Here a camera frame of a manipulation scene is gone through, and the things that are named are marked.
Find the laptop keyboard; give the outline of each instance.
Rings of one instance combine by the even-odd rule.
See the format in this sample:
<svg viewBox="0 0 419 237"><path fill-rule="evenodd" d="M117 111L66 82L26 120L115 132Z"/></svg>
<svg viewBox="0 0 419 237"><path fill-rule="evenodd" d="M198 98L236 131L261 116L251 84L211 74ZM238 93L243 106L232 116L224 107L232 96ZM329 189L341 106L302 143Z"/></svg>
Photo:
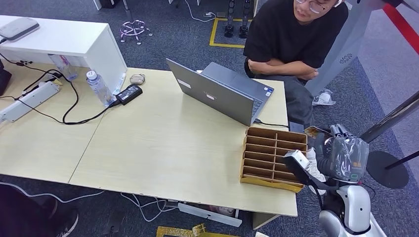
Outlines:
<svg viewBox="0 0 419 237"><path fill-rule="evenodd" d="M253 111L251 113L251 116L253 118L254 114L256 114L257 110L260 108L260 106L262 105L262 101L253 98Z"/></svg>

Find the desk surface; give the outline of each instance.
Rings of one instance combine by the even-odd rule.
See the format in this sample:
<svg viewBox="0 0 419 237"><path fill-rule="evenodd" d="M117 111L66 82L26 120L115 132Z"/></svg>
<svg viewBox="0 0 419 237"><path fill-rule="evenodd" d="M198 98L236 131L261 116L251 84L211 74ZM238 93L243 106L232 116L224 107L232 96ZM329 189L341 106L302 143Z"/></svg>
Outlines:
<svg viewBox="0 0 419 237"><path fill-rule="evenodd" d="M36 68L52 69L54 65L34 64ZM41 72L5 65L13 74L4 96L18 97L22 90L42 75ZM87 69L79 68L74 82L79 92L79 104L67 116L67 121L90 118L103 110L100 101L84 81ZM37 107L43 113L61 120L76 97L67 82L60 92ZM0 110L12 104L12 99L0 99ZM31 179L67 183L85 151L100 118L83 125L62 125L30 111L17 121L0 124L0 173Z"/></svg>
<svg viewBox="0 0 419 237"><path fill-rule="evenodd" d="M246 126L183 94L171 72L133 73L144 93L105 114L70 184L297 215L295 193L239 182ZM287 124L283 83L264 83L276 90L260 119Z"/></svg>

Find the black cable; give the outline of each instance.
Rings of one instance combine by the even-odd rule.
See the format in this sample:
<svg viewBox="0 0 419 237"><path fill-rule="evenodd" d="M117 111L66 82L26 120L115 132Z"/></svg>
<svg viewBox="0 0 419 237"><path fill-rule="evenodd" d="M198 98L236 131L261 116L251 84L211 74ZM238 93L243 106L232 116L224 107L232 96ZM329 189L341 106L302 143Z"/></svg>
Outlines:
<svg viewBox="0 0 419 237"><path fill-rule="evenodd" d="M362 183L362 185L367 186L368 188L370 188L373 191L374 195L371 197L371 200L374 199L376 197L376 191L373 188L371 188L371 186L369 186L369 185L366 185L364 183Z"/></svg>
<svg viewBox="0 0 419 237"><path fill-rule="evenodd" d="M314 188L314 190L316 191L317 199L319 200L320 209L323 210L322 197L320 196L320 193L316 188Z"/></svg>
<svg viewBox="0 0 419 237"><path fill-rule="evenodd" d="M40 76L38 79L36 79L33 83L31 83L30 85L28 85L25 89L23 89L23 91L25 92L25 94L23 94L23 96L25 96L26 94L32 92L32 91L27 91L29 88L31 88L32 86L34 86L38 81L40 81L45 75L49 74L51 71L57 71L55 69L50 69L46 72L44 72L42 74L42 76ZM59 75L54 75L55 78L59 78L61 76L61 73L59 73Z"/></svg>
<svg viewBox="0 0 419 237"><path fill-rule="evenodd" d="M40 112L39 110L37 110L37 109L35 109L34 107L32 107L32 106L30 106L30 105L28 105L28 104L26 104L25 102L23 102L23 101L21 101L19 98L15 98L15 97L13 97L13 96L1 96L0 97L0 99L4 99L4 98L12 98L13 100L15 100L15 101L20 101L22 104L24 104L24 105L26 105L26 106L28 106L29 108L31 108L32 110L34 110L34 111L36 111L36 112L38 112L39 114L41 114L41 115L43 115L43 116L46 116L46 117L48 117L48 118L51 118L51 119L53 119L53 120L55 120L56 122L58 122L58 123L60 123L60 124L65 124L65 125L77 125L77 124L83 124L83 123L87 123L87 122L89 122L89 121L91 121L91 120L93 120L93 119L95 119L95 118L97 118L97 117L99 117L99 116L101 116L104 112L106 112L108 109L110 109L110 108L112 108L112 107L114 107L114 106L116 106L116 105L118 105L120 102L119 102L119 100L117 100L117 101L115 101L114 103L112 103L109 107L106 107L104 110L102 110L100 113L98 113L97 115L95 115L95 116L93 116L93 117L91 117L91 118L88 118L88 119L84 119L84 120L81 120L81 121L78 121L78 122L62 122L62 121L59 121L58 119L56 119L56 118L54 118L53 116L50 116L50 115L47 115L47 114L44 114L44 113L42 113L42 112Z"/></svg>
<svg viewBox="0 0 419 237"><path fill-rule="evenodd" d="M41 115L46 116L46 117L48 117L48 118L51 118L51 119L55 120L56 122L63 124L63 122L59 121L58 119L54 118L53 116L49 116L49 115L46 115L46 114L44 114L44 113L42 113L42 112L38 111L38 110L37 110L37 109L35 109L34 107L32 107L32 106L30 106L30 105L26 104L25 102L21 101L19 98L14 98L13 96L1 96L1 97L0 97L0 99L3 99L3 98L13 98L13 100L15 100L15 101L20 101L22 104L24 104L24 105L28 106L29 108L31 108L31 109L33 109L34 111L36 111L36 112L40 113Z"/></svg>
<svg viewBox="0 0 419 237"><path fill-rule="evenodd" d="M264 122L262 122L262 121L261 121L260 119L258 119L258 118L254 120L254 123L260 123L260 124L269 125L269 126L280 126L280 127L290 128L289 126L287 126L287 125L282 125L282 124L264 123Z"/></svg>
<svg viewBox="0 0 419 237"><path fill-rule="evenodd" d="M0 40L0 43L3 43L3 42L5 42L6 40L5 39L2 39L2 40ZM91 117L91 118L88 118L88 119L84 119L84 120L81 120L81 121L78 121L78 122L66 122L65 121L65 119L66 119L66 117L67 117L67 115L68 115L68 113L78 104L78 102L79 102L79 94L77 93L77 90L76 90L76 88L74 87L74 85L73 85L73 83L70 81L70 80L68 80L61 72L59 72L58 70L55 70L55 69L50 69L50 70L48 70L48 71L45 71L45 70L42 70L42 69L39 69L39 68L32 68L32 67L29 67L29 66L27 66L27 65L25 65L25 64L23 64L23 63L20 63L20 62L17 62L17 63L13 63L13 62L11 62L10 60L8 60L6 57L4 57L1 53L0 53L0 55L7 61L7 62L9 62L9 63L11 63L11 64L14 64L14 65L17 65L17 66L20 66L20 67L26 67L26 68L29 68L29 69L32 69L32 70L36 70L36 71L40 71L40 72L43 72L44 73L44 75L46 75L46 74L50 74L50 75L53 75L54 77L56 77L56 75L55 74L53 74L53 73L51 73L51 71L55 71L55 72L57 72L57 73L59 73L60 74L60 76L62 76L70 85L71 85L71 88L73 89L73 91L74 91L74 93L76 94L76 101L74 102L74 104L66 111L66 113L64 113L64 115L63 115L63 118L62 118L62 121L59 121L59 120L57 120L56 118L54 118L54 117L52 117L52 116L49 116L49 115L46 115L46 114L44 114L44 113L41 113L40 111L38 111L38 110L36 110L35 108L33 108L33 107L31 107L31 106L29 106L28 104L26 104L25 102L23 102L23 101L21 101L19 98L15 98L15 97L13 97L13 96L4 96L4 97L0 97L0 98L13 98L15 101L20 101L20 102L22 102L24 105L26 105L26 106L28 106L29 108L31 108L32 110L34 110L34 111L36 111L36 112L38 112L38 113L40 113L41 115L44 115L44 116L46 116L46 117L49 117L49 118L51 118L51 119L53 119L53 120L55 120L55 121L57 121L57 122L59 122L59 123L61 123L61 124L66 124L66 125L77 125L77 124L83 124L83 123L86 123L86 122L89 122L89 121L91 121L91 120L93 120L93 119L95 119L95 118L97 118L97 117L99 117L99 116L101 116L104 112L106 112L108 109L110 109L110 108L112 108L112 107L114 107L114 106L116 106L116 105L118 105L118 104L120 104L121 102L119 101L119 100L116 100L116 101L114 101L111 105L109 105L107 108L105 108L104 110L102 110L99 114L97 114L97 115L95 115L95 116L93 116L93 117Z"/></svg>

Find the power adapter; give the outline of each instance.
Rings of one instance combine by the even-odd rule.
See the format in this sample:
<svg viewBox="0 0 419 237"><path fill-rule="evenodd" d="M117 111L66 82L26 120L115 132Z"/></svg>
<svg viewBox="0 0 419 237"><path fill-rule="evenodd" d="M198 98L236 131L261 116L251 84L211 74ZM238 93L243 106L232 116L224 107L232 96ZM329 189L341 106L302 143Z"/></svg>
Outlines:
<svg viewBox="0 0 419 237"><path fill-rule="evenodd" d="M131 100L141 95L143 90L136 84L129 85L125 90L121 91L116 98L122 105L128 104Z"/></svg>

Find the laptop sticker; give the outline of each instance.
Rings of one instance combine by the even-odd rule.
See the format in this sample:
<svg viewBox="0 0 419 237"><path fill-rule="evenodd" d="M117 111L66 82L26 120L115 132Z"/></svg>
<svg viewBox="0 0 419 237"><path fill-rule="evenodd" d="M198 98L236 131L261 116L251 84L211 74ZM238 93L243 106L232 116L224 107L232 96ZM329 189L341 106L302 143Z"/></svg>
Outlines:
<svg viewBox="0 0 419 237"><path fill-rule="evenodd" d="M191 89L191 85L189 85L188 83L186 83L186 82L184 82L184 81L182 81L182 80L177 80L180 84L182 84L182 85L184 85L184 86L186 86L187 88L189 88L189 89Z"/></svg>
<svg viewBox="0 0 419 237"><path fill-rule="evenodd" d="M212 97L212 96L210 96L210 95L208 95L208 94L206 94L206 95L207 95L207 97L208 97L209 99L214 100L214 97Z"/></svg>

